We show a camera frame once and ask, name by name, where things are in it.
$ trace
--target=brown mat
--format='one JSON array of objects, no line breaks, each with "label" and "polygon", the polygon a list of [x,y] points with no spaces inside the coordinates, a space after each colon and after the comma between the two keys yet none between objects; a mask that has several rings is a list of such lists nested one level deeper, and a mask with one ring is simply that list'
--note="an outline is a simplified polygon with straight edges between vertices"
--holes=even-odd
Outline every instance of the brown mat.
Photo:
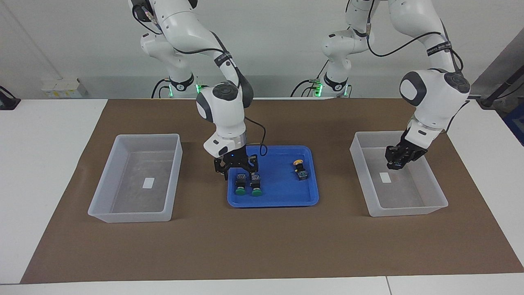
[{"label": "brown mat", "polygon": [[[194,101],[111,100],[22,283],[312,278],[523,272],[446,135],[427,159],[449,207],[369,217],[348,151],[356,131],[402,130],[402,100],[256,101],[247,115],[268,144],[303,144],[320,201],[309,208],[234,209],[202,143],[214,125]],[[248,125],[258,141],[259,127]],[[118,134],[179,133],[184,151],[173,219],[107,224],[87,215]]]}]

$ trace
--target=blue crate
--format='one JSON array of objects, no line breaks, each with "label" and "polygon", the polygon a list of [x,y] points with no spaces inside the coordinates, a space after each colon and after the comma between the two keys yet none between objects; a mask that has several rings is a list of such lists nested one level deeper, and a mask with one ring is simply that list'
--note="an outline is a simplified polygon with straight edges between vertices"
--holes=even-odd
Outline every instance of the blue crate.
[{"label": "blue crate", "polygon": [[515,137],[524,145],[524,103],[521,103],[513,112],[509,113],[504,122]]},{"label": "blue crate", "polygon": [[[227,201],[236,208],[260,207],[306,207],[319,201],[315,169],[311,150],[303,145],[269,146],[266,156],[261,157],[259,146],[248,146],[247,154],[258,155],[262,196],[251,196],[252,189],[246,186],[246,195],[235,194],[235,180],[238,173],[246,173],[240,168],[229,171],[227,183]],[[304,160],[308,179],[299,181],[293,162]]]}]

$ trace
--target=robotic arm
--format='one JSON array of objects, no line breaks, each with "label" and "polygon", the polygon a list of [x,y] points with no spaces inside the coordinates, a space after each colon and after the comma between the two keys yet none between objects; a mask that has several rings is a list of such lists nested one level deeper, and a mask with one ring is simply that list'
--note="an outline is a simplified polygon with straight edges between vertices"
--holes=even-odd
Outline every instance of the robotic arm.
[{"label": "robotic arm", "polygon": [[[431,0],[388,0],[388,4],[394,28],[426,47],[432,67],[407,73],[400,84],[402,97],[417,109],[400,142],[386,148],[388,168],[399,170],[428,151],[469,96],[470,84],[455,62]],[[371,18],[377,6],[375,0],[351,0],[346,13],[349,29],[330,34],[324,41],[330,63],[322,83],[328,94],[343,93],[351,70],[347,55],[366,51],[373,44]]]},{"label": "robotic arm", "polygon": [[[215,157],[215,170],[226,179],[231,167],[254,175],[258,172],[257,157],[247,156],[244,123],[244,109],[253,100],[253,89],[218,36],[198,21],[192,11],[197,1],[128,1],[139,22],[151,22],[161,31],[142,36],[144,52],[166,65],[176,96],[196,94],[199,114],[216,125],[216,132],[204,143],[205,150]],[[227,80],[214,87],[191,87],[194,75],[184,58],[191,54],[211,57]]]}]

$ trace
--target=white table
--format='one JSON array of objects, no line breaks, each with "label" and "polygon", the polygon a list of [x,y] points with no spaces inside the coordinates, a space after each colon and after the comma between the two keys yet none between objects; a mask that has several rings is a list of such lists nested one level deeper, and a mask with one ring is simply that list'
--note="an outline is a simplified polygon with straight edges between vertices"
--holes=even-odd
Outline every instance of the white table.
[{"label": "white table", "polygon": [[[106,102],[25,100],[0,112],[0,283],[20,282]],[[524,261],[524,147],[476,103],[460,111],[449,137]],[[522,295],[524,274],[0,286],[0,294],[62,293]]]}]

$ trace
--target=white label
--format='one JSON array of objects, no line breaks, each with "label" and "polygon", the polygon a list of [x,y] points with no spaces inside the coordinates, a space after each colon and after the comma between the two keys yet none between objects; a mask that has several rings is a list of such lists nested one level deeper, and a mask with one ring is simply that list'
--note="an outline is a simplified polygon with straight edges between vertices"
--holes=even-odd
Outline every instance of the white label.
[{"label": "white label", "polygon": [[389,173],[387,172],[381,172],[380,179],[382,179],[382,183],[391,183],[391,178],[389,178]]},{"label": "white label", "polygon": [[155,182],[155,179],[153,177],[148,177],[144,179],[144,185],[142,188],[153,188],[153,183]]}]

